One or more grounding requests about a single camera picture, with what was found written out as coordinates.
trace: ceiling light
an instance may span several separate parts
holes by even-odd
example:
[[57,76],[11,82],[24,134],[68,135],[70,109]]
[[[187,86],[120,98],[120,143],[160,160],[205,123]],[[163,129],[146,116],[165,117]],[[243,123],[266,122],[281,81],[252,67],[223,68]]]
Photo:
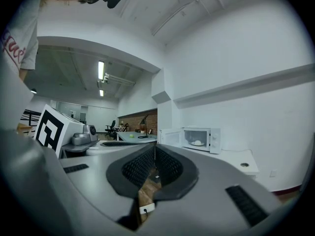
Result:
[[98,62],[98,78],[100,80],[104,79],[104,62],[102,61]]

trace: white ceiling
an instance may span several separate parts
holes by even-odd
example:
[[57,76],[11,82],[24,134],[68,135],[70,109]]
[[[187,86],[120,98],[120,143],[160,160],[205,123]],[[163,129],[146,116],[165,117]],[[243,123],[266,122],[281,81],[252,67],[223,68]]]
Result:
[[[25,83],[29,88],[38,84],[97,91],[98,61],[105,62],[105,72],[135,81],[142,74],[141,68],[122,61],[79,49],[39,46],[35,70],[28,73]],[[120,98],[128,86],[109,82],[105,97]]]
[[[243,0],[121,0],[111,10],[118,16],[150,29],[163,44],[183,30]],[[106,7],[99,2],[98,6]]]

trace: white t-shirt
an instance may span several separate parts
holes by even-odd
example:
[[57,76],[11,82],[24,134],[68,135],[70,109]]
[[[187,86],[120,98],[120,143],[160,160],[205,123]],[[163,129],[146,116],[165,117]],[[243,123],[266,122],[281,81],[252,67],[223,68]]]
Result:
[[24,0],[1,36],[0,68],[34,70],[38,49],[37,18],[41,0]]

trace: white microwave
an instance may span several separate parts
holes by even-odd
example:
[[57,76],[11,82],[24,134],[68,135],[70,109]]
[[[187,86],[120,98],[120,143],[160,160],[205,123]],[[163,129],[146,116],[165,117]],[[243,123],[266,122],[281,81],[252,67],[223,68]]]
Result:
[[179,128],[161,129],[159,143],[175,147],[186,147],[221,153],[221,129],[219,128]]

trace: red brick wall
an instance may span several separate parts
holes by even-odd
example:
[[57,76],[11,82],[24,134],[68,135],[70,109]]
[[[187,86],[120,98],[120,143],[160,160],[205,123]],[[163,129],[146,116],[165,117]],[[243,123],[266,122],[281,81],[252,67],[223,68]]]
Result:
[[157,109],[119,117],[119,125],[121,124],[121,121],[124,121],[124,125],[126,123],[129,124],[129,128],[127,129],[127,131],[135,131],[135,129],[138,129],[138,128],[141,129],[140,127],[141,125],[139,125],[139,123],[141,122],[143,117],[146,115],[149,115],[147,117],[147,130],[149,131],[150,129],[152,129],[151,134],[157,135],[158,134],[158,110]]

